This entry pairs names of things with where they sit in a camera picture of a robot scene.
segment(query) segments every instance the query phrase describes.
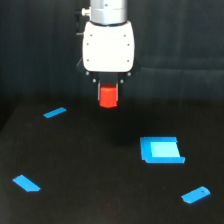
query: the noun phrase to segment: blue rectangle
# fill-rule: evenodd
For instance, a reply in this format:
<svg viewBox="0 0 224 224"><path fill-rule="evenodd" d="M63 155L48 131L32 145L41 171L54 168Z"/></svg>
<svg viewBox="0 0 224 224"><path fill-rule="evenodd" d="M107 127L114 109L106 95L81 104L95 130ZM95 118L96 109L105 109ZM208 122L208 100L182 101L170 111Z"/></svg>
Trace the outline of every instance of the blue rectangle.
<svg viewBox="0 0 224 224"><path fill-rule="evenodd" d="M13 181L27 192L40 190L37 185L35 185L23 175L16 177L15 179L13 179Z"/></svg>
<svg viewBox="0 0 224 224"><path fill-rule="evenodd" d="M145 160L147 163L170 163L170 164L180 164L185 162L185 157L152 157L152 158L147 158Z"/></svg>
<svg viewBox="0 0 224 224"><path fill-rule="evenodd" d="M159 141L161 140L162 143L168 143L168 146L170 147L170 143L175 143L177 142L177 139L175 137L144 137L140 138L140 144L141 144L141 156L142 160L145 160L147 163L173 163L173 164L178 164L178 163L184 163L185 162L185 157L180 157L179 151L177 146L175 146L175 150L177 149L178 153L175 151L172 151L172 155L169 157L153 157L153 153L155 154L155 149L156 145L159 146L157 147L157 150L166 150L160 147Z"/></svg>
<svg viewBox="0 0 224 224"><path fill-rule="evenodd" d="M61 107L59 109L56 109L56 110L53 110L53 111L51 111L49 113L44 114L44 116L46 118L50 118L50 117L56 116L58 114L61 114L61 113L65 112L65 111L67 111L67 110L65 108Z"/></svg>
<svg viewBox="0 0 224 224"><path fill-rule="evenodd" d="M199 187L198 189L191 191L190 193L187 193L181 197L185 202L191 204L201 198L204 198L207 195L210 195L209 190L205 187Z"/></svg>
<svg viewBox="0 0 224 224"><path fill-rule="evenodd" d="M176 137L142 137L148 142L177 142Z"/></svg>
<svg viewBox="0 0 224 224"><path fill-rule="evenodd" d="M180 157L176 142L151 142L152 157Z"/></svg>

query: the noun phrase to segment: blue tape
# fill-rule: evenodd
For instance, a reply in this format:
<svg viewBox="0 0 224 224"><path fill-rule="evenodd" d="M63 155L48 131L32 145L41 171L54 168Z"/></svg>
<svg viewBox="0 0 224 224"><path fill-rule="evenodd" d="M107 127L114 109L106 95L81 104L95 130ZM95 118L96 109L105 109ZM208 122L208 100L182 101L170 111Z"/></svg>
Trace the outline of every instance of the blue tape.
<svg viewBox="0 0 224 224"><path fill-rule="evenodd" d="M13 181L27 192L40 190L37 185L35 185L23 175L16 177L15 179L13 179Z"/></svg>
<svg viewBox="0 0 224 224"><path fill-rule="evenodd" d="M198 189L191 191L190 193L187 193L181 197L185 202L191 204L201 198L206 197L207 195L210 195L209 190L205 187L199 187Z"/></svg>
<svg viewBox="0 0 224 224"><path fill-rule="evenodd" d="M147 163L184 163L185 157L180 157L176 142L175 137L140 138L142 160Z"/></svg>
<svg viewBox="0 0 224 224"><path fill-rule="evenodd" d="M67 111L67 110L65 108L61 107L59 109L56 109L56 110L53 110L53 111L51 111L49 113L44 114L44 117L50 118L50 117L56 116L58 114L61 114L61 113L65 112L65 111Z"/></svg>

